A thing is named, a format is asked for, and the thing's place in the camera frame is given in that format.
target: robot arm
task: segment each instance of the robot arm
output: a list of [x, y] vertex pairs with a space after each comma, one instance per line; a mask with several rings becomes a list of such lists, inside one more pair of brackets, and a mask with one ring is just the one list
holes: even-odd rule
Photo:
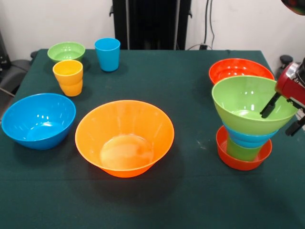
[[305, 0], [281, 0], [291, 11], [299, 15], [305, 15]]
[[[305, 0], [281, 0], [294, 13], [305, 15]], [[276, 101], [283, 96], [296, 108], [305, 111], [305, 58], [300, 64], [289, 64], [279, 76], [275, 85], [275, 94], [260, 112], [262, 118], [267, 118], [275, 108]], [[286, 135], [293, 136], [305, 125], [305, 116], [294, 122], [286, 130]]]

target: cup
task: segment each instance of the cup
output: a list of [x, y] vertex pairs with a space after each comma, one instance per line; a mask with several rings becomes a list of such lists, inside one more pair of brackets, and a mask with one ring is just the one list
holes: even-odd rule
[[102, 38], [94, 44], [100, 68], [113, 72], [119, 68], [121, 43], [115, 38]]
[[236, 144], [229, 136], [227, 139], [227, 154], [241, 161], [254, 161], [262, 147], [245, 148]]
[[82, 63], [76, 60], [60, 61], [53, 66], [53, 73], [66, 96], [77, 96], [82, 90]]

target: white wall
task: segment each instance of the white wall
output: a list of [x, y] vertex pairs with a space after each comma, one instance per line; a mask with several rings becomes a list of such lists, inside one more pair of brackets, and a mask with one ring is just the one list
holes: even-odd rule
[[114, 37], [112, 0], [0, 0], [0, 30], [12, 60], [62, 41], [94, 48]]
[[[192, 1], [187, 48], [203, 42], [205, 3]], [[114, 36], [111, 5], [112, 0], [0, 0], [0, 29], [10, 58], [28, 59], [31, 51], [68, 40], [93, 48], [98, 38]], [[305, 16], [280, 0], [214, 0], [212, 21], [214, 49], [262, 50], [273, 71], [282, 54], [297, 61], [305, 56]]]
[[[186, 48], [204, 41], [205, 5], [192, 0]], [[305, 16], [280, 0], [214, 0], [212, 10], [214, 49], [261, 50], [274, 72], [282, 54], [296, 61], [305, 57]]]

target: red bowl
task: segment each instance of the red bowl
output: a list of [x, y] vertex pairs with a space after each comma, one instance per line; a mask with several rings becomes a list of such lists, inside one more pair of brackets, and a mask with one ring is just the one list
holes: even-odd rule
[[271, 154], [272, 143], [269, 139], [259, 151], [254, 161], [241, 161], [231, 157], [227, 151], [228, 133], [224, 126], [220, 127], [216, 134], [217, 150], [220, 159], [229, 167], [238, 170], [252, 170], [260, 166], [260, 164]]
[[213, 84], [218, 81], [237, 75], [255, 75], [274, 80], [271, 71], [259, 63], [246, 59], [224, 59], [214, 63], [209, 70], [209, 76]]

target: bowl rim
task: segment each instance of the bowl rim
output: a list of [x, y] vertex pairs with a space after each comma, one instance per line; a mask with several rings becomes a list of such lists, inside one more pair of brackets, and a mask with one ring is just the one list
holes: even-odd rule
[[[110, 104], [116, 104], [116, 103], [124, 103], [124, 102], [137, 102], [137, 103], [142, 103], [142, 104], [146, 104], [148, 106], [152, 106], [154, 108], [156, 108], [157, 110], [159, 110], [161, 113], [163, 113], [165, 115], [165, 117], [168, 119], [170, 125], [171, 125], [171, 130], [173, 132], [173, 136], [171, 138], [171, 142], [168, 146], [168, 149], [165, 150], [164, 154], [162, 154], [159, 158], [157, 158], [156, 160], [142, 166], [142, 167], [137, 167], [137, 168], [130, 168], [130, 169], [112, 169], [112, 168], [107, 168], [107, 167], [103, 167], [101, 165], [98, 165], [96, 163], [93, 163], [92, 161], [90, 161], [86, 156], [84, 156], [84, 154], [81, 152], [80, 150], [80, 147], [78, 145], [78, 141], [77, 141], [77, 135], [78, 135], [78, 132], [79, 132], [79, 128], [80, 128], [80, 125], [82, 124], [82, 122], [84, 121], [84, 119], [89, 116], [90, 113], [92, 113], [93, 111], [97, 110], [97, 109], [100, 109], [101, 107], [103, 106], [108, 106]], [[175, 137], [175, 130], [174, 130], [174, 126], [173, 126], [173, 123], [171, 121], [171, 119], [169, 118], [169, 116], [163, 111], [161, 110], [159, 107], [155, 106], [155, 105], [152, 105], [150, 103], [147, 103], [147, 102], [144, 102], [144, 101], [140, 101], [140, 100], [116, 100], [116, 101], [111, 101], [111, 102], [108, 102], [108, 103], [105, 103], [105, 104], [102, 104], [100, 106], [97, 106], [95, 107], [94, 109], [92, 109], [91, 111], [89, 111], [82, 119], [81, 121], [79, 122], [77, 128], [76, 128], [76, 131], [75, 131], [75, 144], [76, 144], [76, 147], [77, 147], [77, 150], [79, 151], [79, 153], [81, 154], [81, 156], [86, 160], [88, 161], [90, 164], [94, 165], [94, 166], [97, 166], [103, 170], [110, 170], [110, 171], [116, 171], [116, 172], [127, 172], [127, 171], [135, 171], [135, 170], [139, 170], [139, 169], [142, 169], [142, 168], [146, 168], [146, 167], [150, 167], [152, 166], [153, 164], [155, 164], [156, 162], [158, 162], [159, 160], [161, 160], [167, 153], [168, 151], [171, 149], [172, 145], [173, 145], [173, 141], [174, 141], [174, 137]]]
[[[118, 44], [117, 47], [115, 47], [115, 48], [113, 48], [113, 49], [100, 49], [100, 48], [96, 47], [96, 43], [99, 42], [99, 41], [101, 41], [101, 40], [115, 40], [115, 41], [118, 42], [119, 44]], [[94, 43], [94, 48], [95, 48], [95, 49], [97, 49], [97, 50], [99, 50], [99, 51], [104, 51], [104, 52], [116, 50], [117, 48], [120, 48], [120, 46], [121, 46], [121, 42], [120, 42], [118, 39], [113, 38], [113, 37], [103, 37], [103, 38], [99, 38], [99, 39], [96, 40], [95, 43]]]
[[[18, 138], [15, 138], [15, 137], [11, 136], [10, 134], [8, 134], [8, 131], [3, 127], [3, 120], [5, 120], [5, 118], [6, 118], [7, 114], [8, 114], [8, 111], [9, 111], [10, 109], [12, 109], [14, 106], [16, 106], [17, 104], [22, 103], [24, 100], [27, 100], [27, 99], [29, 99], [29, 98], [36, 97], [36, 96], [41, 96], [41, 95], [52, 95], [52, 96], [62, 97], [62, 98], [66, 99], [67, 101], [69, 101], [69, 102], [72, 104], [72, 106], [73, 106], [73, 113], [74, 113], [74, 114], [73, 114], [73, 117], [72, 117], [72, 119], [70, 120], [69, 124], [68, 124], [63, 130], [61, 130], [60, 132], [58, 132], [58, 133], [56, 133], [56, 134], [53, 134], [53, 135], [51, 135], [51, 136], [49, 136], [49, 137], [45, 137], [45, 138], [42, 138], [42, 139], [33, 140], [33, 141], [32, 141], [32, 140], [29, 141], [29, 140], [26, 140], [26, 139], [18, 139]], [[46, 140], [46, 139], [52, 138], [52, 137], [54, 137], [54, 136], [57, 136], [57, 135], [59, 135], [60, 133], [62, 133], [63, 131], [65, 131], [66, 129], [68, 129], [68, 128], [70, 127], [70, 125], [73, 123], [73, 121], [74, 121], [74, 119], [75, 119], [75, 116], [76, 116], [76, 106], [75, 106], [74, 102], [72, 102], [72, 100], [69, 99], [69, 98], [67, 98], [66, 96], [63, 96], [63, 95], [61, 95], [61, 94], [56, 94], [56, 93], [40, 93], [40, 94], [33, 94], [33, 95], [30, 95], [30, 96], [27, 96], [27, 97], [24, 97], [24, 98], [18, 100], [17, 102], [15, 102], [12, 106], [10, 106], [10, 107], [5, 111], [5, 113], [4, 113], [3, 117], [2, 117], [1, 128], [2, 128], [3, 132], [4, 132], [8, 137], [10, 137], [11, 139], [14, 139], [14, 140], [16, 140], [16, 141], [20, 141], [20, 142], [38, 142], [38, 141]]]
[[250, 63], [254, 63], [254, 64], [256, 64], [256, 65], [259, 65], [260, 67], [264, 68], [265, 70], [267, 70], [267, 71], [270, 73], [270, 75], [272, 76], [272, 79], [273, 79], [273, 80], [275, 79], [273, 73], [272, 73], [267, 67], [263, 66], [262, 64], [260, 64], [260, 63], [258, 63], [258, 62], [255, 62], [255, 61], [252, 61], [252, 60], [248, 60], [248, 59], [244, 59], [244, 58], [227, 58], [227, 59], [222, 59], [222, 60], [219, 60], [219, 61], [215, 62], [215, 63], [210, 67], [210, 69], [209, 69], [209, 77], [210, 77], [210, 80], [212, 81], [213, 84], [216, 84], [216, 83], [218, 83], [218, 82], [221, 81], [221, 80], [215, 82], [215, 81], [213, 80], [213, 78], [211, 77], [211, 70], [212, 70], [216, 65], [220, 64], [221, 62], [224, 62], [224, 61], [232, 61], [232, 60], [247, 61], [247, 62], [250, 62]]
[[[77, 72], [74, 72], [74, 73], [72, 73], [72, 74], [70, 74], [70, 75], [62, 75], [62, 74], [59, 74], [58, 72], [56, 72], [56, 71], [55, 71], [55, 67], [56, 67], [57, 65], [59, 65], [59, 64], [65, 63], [65, 62], [77, 62], [77, 63], [80, 63], [80, 64], [81, 64], [81, 68], [80, 68]], [[54, 74], [57, 74], [57, 75], [59, 75], [59, 76], [68, 77], [68, 76], [76, 75], [76, 74], [80, 73], [81, 71], [83, 71], [83, 64], [82, 64], [80, 61], [77, 61], [77, 60], [64, 60], [64, 61], [59, 61], [59, 62], [57, 62], [56, 64], [54, 64], [54, 66], [53, 66], [53, 68], [52, 68], [52, 71], [53, 71]]]
[[79, 42], [59, 42], [59, 43], [56, 43], [56, 44], [52, 45], [52, 46], [48, 49], [48, 52], [47, 52], [48, 57], [49, 57], [50, 59], [54, 60], [54, 61], [64, 61], [64, 60], [55, 59], [55, 58], [51, 57], [51, 56], [50, 56], [50, 50], [53, 49], [53, 48], [55, 48], [56, 46], [58, 46], [58, 45], [60, 45], [60, 44], [65, 44], [65, 43], [78, 44], [78, 45], [80, 45], [80, 46], [83, 48], [83, 52], [82, 52], [79, 56], [77, 56], [77, 57], [75, 57], [75, 58], [73, 58], [73, 59], [71, 59], [71, 60], [76, 60], [76, 59], [80, 58], [80, 57], [83, 56], [83, 55], [85, 54], [85, 52], [86, 52], [85, 46], [82, 45], [82, 44], [79, 43]]
[[223, 81], [226, 81], [226, 80], [233, 80], [234, 78], [241, 78], [241, 77], [242, 77], [242, 78], [257, 78], [257, 79], [259, 79], [259, 80], [272, 81], [272, 82], [275, 82], [275, 83], [276, 83], [275, 80], [271, 80], [271, 79], [268, 79], [268, 78], [265, 78], [265, 77], [260, 77], [260, 76], [254, 76], [254, 75], [237, 75], [237, 76], [232, 76], [232, 77], [224, 78], [224, 79], [218, 81], [218, 82], [213, 86], [213, 88], [212, 88], [212, 98], [213, 98], [213, 101], [214, 101], [214, 103], [216, 103], [221, 109], [223, 109], [224, 111], [226, 111], [227, 113], [229, 113], [229, 114], [231, 114], [231, 115], [233, 115], [233, 116], [236, 116], [236, 117], [239, 117], [239, 118], [242, 118], [242, 119], [245, 119], [245, 120], [255, 121], [255, 122], [267, 122], [267, 121], [268, 121], [268, 122], [278, 122], [278, 121], [283, 121], [283, 120], [285, 120], [285, 119], [287, 119], [287, 118], [291, 118], [291, 117], [293, 117], [293, 116], [296, 114], [297, 110], [296, 110], [296, 112], [295, 112], [294, 114], [292, 114], [292, 115], [290, 115], [290, 116], [286, 116], [285, 118], [274, 119], [274, 120], [267, 120], [267, 121], [266, 121], [265, 119], [260, 120], [260, 119], [242, 117], [242, 116], [236, 115], [236, 114], [232, 113], [231, 111], [229, 111], [229, 110], [223, 108], [223, 107], [215, 100], [215, 97], [214, 97], [214, 90], [215, 90], [215, 88], [217, 87], [218, 84], [222, 83]]

